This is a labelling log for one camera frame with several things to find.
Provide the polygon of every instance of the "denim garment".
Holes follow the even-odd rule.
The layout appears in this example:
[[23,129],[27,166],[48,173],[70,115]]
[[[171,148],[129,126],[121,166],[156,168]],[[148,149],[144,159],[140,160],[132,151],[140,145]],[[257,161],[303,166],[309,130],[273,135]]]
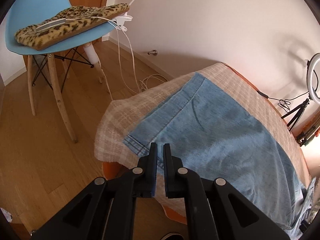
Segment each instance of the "denim garment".
[[124,138],[138,157],[164,143],[184,167],[202,178],[224,178],[281,228],[294,227],[307,190],[267,129],[222,89],[199,73],[150,112]]

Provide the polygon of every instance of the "beige checkered tablecloth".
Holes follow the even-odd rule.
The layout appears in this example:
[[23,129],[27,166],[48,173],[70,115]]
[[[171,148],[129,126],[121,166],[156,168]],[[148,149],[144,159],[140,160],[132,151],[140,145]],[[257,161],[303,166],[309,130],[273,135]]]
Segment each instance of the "beige checkered tablecloth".
[[[217,63],[198,72],[223,89],[267,128],[287,153],[301,182],[307,187],[311,177],[301,148],[268,101],[223,63]],[[131,98],[112,101],[98,127],[94,152],[96,158],[104,162],[118,162],[130,169],[135,167],[138,157],[122,143],[123,138],[146,114],[188,82],[193,74],[175,78]],[[156,199],[159,203],[185,215],[183,200],[169,200],[165,197],[164,178],[159,174]]]

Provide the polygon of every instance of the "screw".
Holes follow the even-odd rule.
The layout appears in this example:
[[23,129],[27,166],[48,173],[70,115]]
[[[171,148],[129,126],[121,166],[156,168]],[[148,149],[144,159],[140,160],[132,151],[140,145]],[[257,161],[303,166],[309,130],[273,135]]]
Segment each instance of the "screw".
[[216,183],[217,183],[219,186],[223,186],[223,185],[226,184],[226,181],[225,181],[225,179],[223,179],[223,178],[218,178],[218,179],[216,179]]
[[102,185],[103,183],[104,183],[104,178],[96,178],[95,180],[94,180],[94,183],[96,184],[96,185]]
[[143,172],[143,169],[142,168],[139,168],[139,167],[135,167],[132,172],[134,174],[141,174]]
[[186,168],[179,168],[178,169],[178,173],[179,174],[187,174],[188,173],[188,170]]

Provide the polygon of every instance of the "shoe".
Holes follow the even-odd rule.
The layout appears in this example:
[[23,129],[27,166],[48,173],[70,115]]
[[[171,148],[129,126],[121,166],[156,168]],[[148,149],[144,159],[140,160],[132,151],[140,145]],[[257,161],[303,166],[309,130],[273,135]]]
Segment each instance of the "shoe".
[[161,240],[183,240],[183,237],[179,233],[168,233]]

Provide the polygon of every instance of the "floor plank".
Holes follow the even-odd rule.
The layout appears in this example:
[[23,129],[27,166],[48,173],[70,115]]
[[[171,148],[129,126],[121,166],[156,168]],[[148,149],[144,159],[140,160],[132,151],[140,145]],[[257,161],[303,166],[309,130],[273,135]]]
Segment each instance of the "floor plank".
[[[135,93],[122,82],[117,50],[113,44],[95,44],[114,99]],[[123,75],[138,91],[127,52],[121,52]],[[135,60],[138,79],[156,72]],[[60,82],[63,66],[56,59]],[[153,87],[160,81],[150,79]],[[27,74],[6,86],[0,121],[0,206],[19,218],[30,232],[41,227],[94,178],[102,176],[101,162],[94,158],[97,126],[111,102],[106,84],[100,84],[95,69],[73,63],[63,98],[78,137],[74,144],[57,108],[52,90],[40,76],[33,87],[36,116],[31,113]],[[155,200],[139,199],[134,239],[161,239],[177,231],[187,238],[187,227],[169,220]]]

